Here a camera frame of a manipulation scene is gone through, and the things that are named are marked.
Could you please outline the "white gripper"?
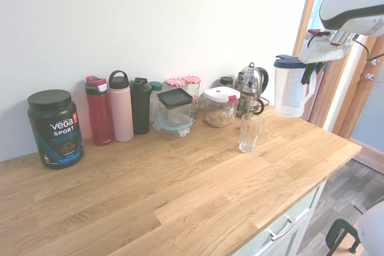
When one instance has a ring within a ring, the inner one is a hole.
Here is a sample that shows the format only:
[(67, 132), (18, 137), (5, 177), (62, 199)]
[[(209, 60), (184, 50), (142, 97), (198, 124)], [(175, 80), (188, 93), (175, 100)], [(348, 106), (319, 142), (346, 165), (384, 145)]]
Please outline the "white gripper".
[(311, 37), (298, 55), (298, 59), (307, 64), (301, 84), (309, 84), (313, 71), (316, 70), (316, 74), (318, 74), (323, 69), (325, 62), (343, 58), (352, 44), (353, 34), (329, 34)]

